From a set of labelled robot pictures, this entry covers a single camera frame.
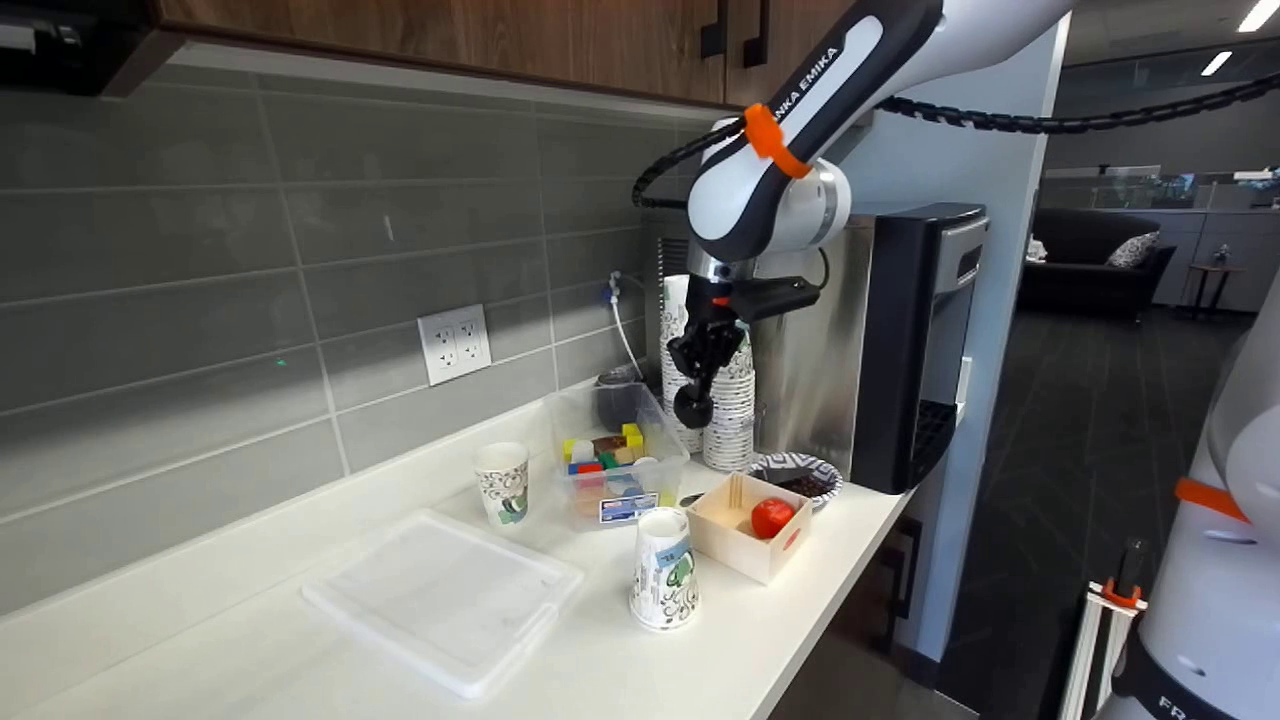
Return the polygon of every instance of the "plastic lid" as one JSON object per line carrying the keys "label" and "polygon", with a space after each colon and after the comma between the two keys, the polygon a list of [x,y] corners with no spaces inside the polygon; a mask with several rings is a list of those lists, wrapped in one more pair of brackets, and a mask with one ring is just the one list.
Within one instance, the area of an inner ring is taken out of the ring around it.
{"label": "plastic lid", "polygon": [[307,596],[451,696],[479,698],[551,630],[574,583],[574,566],[430,515]]}

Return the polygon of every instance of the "robotic arm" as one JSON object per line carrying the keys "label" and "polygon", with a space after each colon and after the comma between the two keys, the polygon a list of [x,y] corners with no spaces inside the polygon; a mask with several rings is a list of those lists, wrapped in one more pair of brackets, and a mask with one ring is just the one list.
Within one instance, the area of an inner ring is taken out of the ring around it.
{"label": "robotic arm", "polygon": [[677,416],[710,419],[710,380],[742,341],[740,325],[803,308],[814,283],[751,279],[766,257],[812,250],[833,240],[853,193],[818,153],[883,97],[968,68],[1007,58],[1054,22],[1073,0],[860,0],[766,100],[732,120],[702,153],[688,193],[688,327],[670,360],[688,389]]}

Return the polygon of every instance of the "white paper cup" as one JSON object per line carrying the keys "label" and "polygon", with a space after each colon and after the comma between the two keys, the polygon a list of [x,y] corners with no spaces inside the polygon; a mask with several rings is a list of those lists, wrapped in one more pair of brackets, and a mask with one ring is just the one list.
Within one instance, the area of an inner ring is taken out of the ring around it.
{"label": "white paper cup", "polygon": [[684,507],[648,507],[635,520],[630,617],[648,630],[678,629],[694,610],[694,566]]}
{"label": "white paper cup", "polygon": [[495,526],[521,526],[526,515],[526,449],[485,443],[474,461],[485,515]]}

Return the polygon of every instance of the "white countertop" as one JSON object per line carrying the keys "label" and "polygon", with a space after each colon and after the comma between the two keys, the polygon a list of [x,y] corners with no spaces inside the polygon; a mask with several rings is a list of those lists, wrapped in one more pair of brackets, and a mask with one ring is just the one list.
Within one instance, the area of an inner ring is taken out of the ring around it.
{"label": "white countertop", "polygon": [[[305,600],[305,583],[424,507],[490,533],[468,468],[441,473],[441,462],[461,468],[463,449],[498,434],[502,425],[0,620],[0,677],[15,672],[11,689],[22,689],[0,698],[0,715],[766,715],[907,504],[844,483],[766,587],[698,559],[698,610],[668,636],[648,636],[623,607],[630,526],[583,533],[556,512],[530,515],[510,539],[579,566],[583,587],[502,689],[485,703],[457,703],[337,629]],[[684,487],[715,479],[692,462]]]}

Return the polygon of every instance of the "small bowl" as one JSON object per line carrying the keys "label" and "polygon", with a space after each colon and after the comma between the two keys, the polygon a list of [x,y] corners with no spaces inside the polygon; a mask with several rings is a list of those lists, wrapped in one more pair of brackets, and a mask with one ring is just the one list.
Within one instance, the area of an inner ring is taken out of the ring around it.
{"label": "small bowl", "polygon": [[812,512],[826,507],[844,473],[803,450],[773,450],[751,462],[751,474],[796,495],[806,495]]}

